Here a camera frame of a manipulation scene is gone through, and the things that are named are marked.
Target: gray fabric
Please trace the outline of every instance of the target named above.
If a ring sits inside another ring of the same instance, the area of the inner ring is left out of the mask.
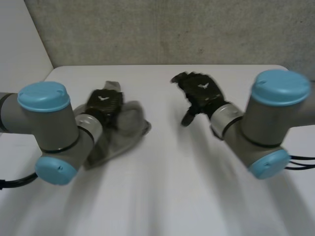
[[[118,82],[107,81],[105,89],[120,91]],[[75,109],[78,115],[84,111],[85,105]],[[138,101],[130,101],[122,106],[117,117],[116,129],[104,128],[94,149],[84,163],[85,169],[97,167],[109,159],[117,157],[136,146],[146,135],[151,125],[144,118],[144,111]]]

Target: concrete wall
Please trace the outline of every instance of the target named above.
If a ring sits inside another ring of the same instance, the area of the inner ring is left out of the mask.
[[[308,76],[315,72],[314,0],[26,0],[26,4],[55,67],[280,64]]]

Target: white table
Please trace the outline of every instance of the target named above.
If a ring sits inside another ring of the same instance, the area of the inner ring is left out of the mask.
[[[284,171],[257,180],[213,137],[170,79],[183,71],[212,75],[226,98],[244,109],[255,76],[277,65],[65,66],[47,81],[64,84],[73,107],[106,80],[139,100],[152,130],[137,148],[107,165],[81,170],[71,184],[41,180],[0,192],[1,236],[311,236],[315,171]],[[313,126],[293,128],[284,147],[315,156]],[[33,172],[40,150],[33,136],[0,136],[0,176]]]

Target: robotic hand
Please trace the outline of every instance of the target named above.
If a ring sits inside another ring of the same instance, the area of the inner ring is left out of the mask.
[[[188,126],[196,114],[204,113],[213,134],[224,140],[258,179],[272,177],[283,169],[315,168],[290,161],[315,158],[289,156],[281,147],[289,128],[315,124],[315,87],[304,76],[284,70],[260,73],[252,87],[246,112],[225,101],[214,80],[204,74],[181,73],[177,83],[191,103],[182,120]],[[302,167],[286,167],[288,163]]]

